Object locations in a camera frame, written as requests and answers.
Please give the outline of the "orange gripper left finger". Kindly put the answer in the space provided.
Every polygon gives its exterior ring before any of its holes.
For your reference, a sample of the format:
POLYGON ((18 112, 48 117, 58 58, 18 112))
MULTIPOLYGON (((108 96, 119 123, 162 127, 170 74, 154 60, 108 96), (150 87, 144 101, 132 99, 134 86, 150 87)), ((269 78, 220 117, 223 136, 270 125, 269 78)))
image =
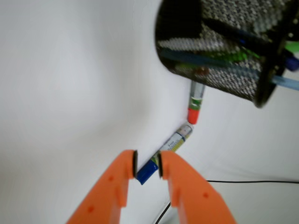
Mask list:
POLYGON ((68 224, 118 224, 121 209, 127 205, 128 183, 136 177, 138 153, 121 152, 101 175, 68 224))

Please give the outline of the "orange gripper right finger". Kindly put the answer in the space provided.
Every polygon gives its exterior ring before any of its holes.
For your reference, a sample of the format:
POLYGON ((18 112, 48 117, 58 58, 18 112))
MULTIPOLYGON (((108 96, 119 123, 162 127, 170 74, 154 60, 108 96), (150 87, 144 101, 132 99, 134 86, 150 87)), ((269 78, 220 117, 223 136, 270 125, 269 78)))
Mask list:
POLYGON ((181 224, 235 224, 221 195, 178 154, 165 156, 171 206, 177 208, 181 224))

